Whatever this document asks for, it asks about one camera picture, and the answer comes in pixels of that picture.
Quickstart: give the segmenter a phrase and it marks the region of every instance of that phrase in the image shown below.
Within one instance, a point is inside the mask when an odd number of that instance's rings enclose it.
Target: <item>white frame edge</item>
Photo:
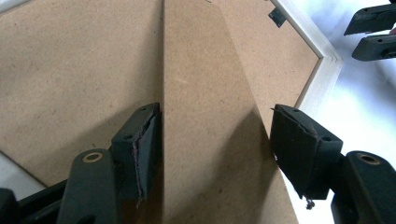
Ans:
[[[318,62],[295,105],[316,119],[323,102],[329,97],[337,81],[343,60],[314,22],[292,1],[271,0],[271,2],[318,56]]]

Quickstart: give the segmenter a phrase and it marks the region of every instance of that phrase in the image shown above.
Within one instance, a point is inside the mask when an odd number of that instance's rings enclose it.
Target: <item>white frame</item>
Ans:
[[[322,102],[329,97],[337,81],[343,60],[314,22],[292,1],[271,0],[271,2],[318,56],[318,62],[295,105],[315,119],[323,107]]]

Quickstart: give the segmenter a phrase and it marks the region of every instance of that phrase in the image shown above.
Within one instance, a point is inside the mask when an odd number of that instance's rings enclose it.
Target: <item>white border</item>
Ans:
[[[271,0],[271,2],[282,12],[319,58],[295,105],[316,119],[323,107],[322,102],[325,102],[329,97],[337,81],[343,60],[314,22],[301,12],[292,1]]]

